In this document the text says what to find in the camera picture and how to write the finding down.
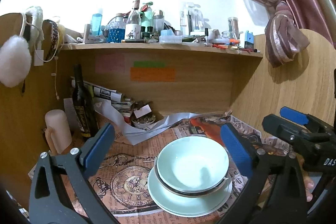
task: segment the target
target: dark wine bottle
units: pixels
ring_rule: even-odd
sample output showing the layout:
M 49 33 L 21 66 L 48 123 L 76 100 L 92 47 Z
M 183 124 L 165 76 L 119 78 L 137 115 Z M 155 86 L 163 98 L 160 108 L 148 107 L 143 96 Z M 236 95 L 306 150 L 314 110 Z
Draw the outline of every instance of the dark wine bottle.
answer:
M 88 139 L 95 136 L 98 132 L 95 109 L 93 108 L 92 96 L 84 86 L 82 66 L 76 64 L 73 68 L 76 83 L 75 90 L 72 94 L 73 106 L 75 107 L 81 125 L 82 135 L 85 139 Z

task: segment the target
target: wine bottle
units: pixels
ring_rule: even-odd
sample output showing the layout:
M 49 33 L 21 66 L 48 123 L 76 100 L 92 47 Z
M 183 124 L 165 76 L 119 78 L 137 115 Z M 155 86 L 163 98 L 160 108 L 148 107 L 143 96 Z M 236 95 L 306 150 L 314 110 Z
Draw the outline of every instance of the wine bottle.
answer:
M 80 122 L 82 135 L 85 139 L 88 139 L 97 134 L 98 124 L 93 108 L 92 96 L 84 86 L 82 66 L 76 64 L 73 68 L 75 72 L 75 90 L 72 94 L 73 106 Z
M 133 2 L 133 9 L 131 10 L 125 29 L 125 40 L 140 39 L 141 34 L 141 17 L 139 13 L 140 0 Z

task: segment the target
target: blue liquid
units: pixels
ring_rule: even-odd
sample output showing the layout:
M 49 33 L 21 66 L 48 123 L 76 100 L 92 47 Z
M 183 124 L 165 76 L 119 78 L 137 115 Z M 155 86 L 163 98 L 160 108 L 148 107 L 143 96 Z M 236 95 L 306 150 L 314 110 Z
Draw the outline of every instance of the blue liquid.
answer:
M 123 39 L 125 39 L 125 29 L 110 29 L 108 42 L 121 43 Z
M 92 35 L 99 35 L 102 17 L 102 14 L 92 15 Z

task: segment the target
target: newspaper print tablecloth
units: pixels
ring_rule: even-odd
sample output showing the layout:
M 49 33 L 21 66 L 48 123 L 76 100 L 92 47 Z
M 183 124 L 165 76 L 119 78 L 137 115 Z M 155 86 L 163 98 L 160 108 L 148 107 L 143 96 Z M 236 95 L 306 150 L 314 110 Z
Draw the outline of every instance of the newspaper print tablecloth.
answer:
M 102 126 L 109 122 L 104 117 L 99 118 Z M 154 157 L 168 143 L 186 136 L 204 136 L 211 138 L 225 147 L 221 141 L 221 126 L 227 122 L 233 124 L 237 131 L 248 138 L 256 147 L 264 148 L 269 154 L 285 155 L 290 147 L 276 138 L 261 138 L 261 133 L 231 115 L 231 112 L 212 114 L 203 117 L 185 119 L 163 133 L 132 146 L 115 127 L 115 142 L 102 162 L 97 174 L 89 178 L 90 184 L 110 212 L 121 224 L 191 224 L 213 223 L 218 220 L 234 203 L 239 193 L 246 185 L 243 177 L 229 154 L 229 174 L 232 179 L 232 193 L 227 202 L 215 212 L 197 218 L 184 218 L 161 210 L 151 199 L 147 189 L 147 176 L 154 164 Z M 76 198 L 67 177 L 63 178 L 67 192 L 75 210 L 85 215 Z M 273 177 L 269 177 L 264 190 L 272 185 Z

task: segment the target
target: white plug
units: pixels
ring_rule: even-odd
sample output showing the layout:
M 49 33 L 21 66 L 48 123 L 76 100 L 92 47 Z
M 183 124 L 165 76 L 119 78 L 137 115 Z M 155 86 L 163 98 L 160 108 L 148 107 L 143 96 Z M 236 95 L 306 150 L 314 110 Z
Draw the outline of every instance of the white plug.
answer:
M 36 50 L 34 52 L 34 67 L 43 66 L 44 50 Z

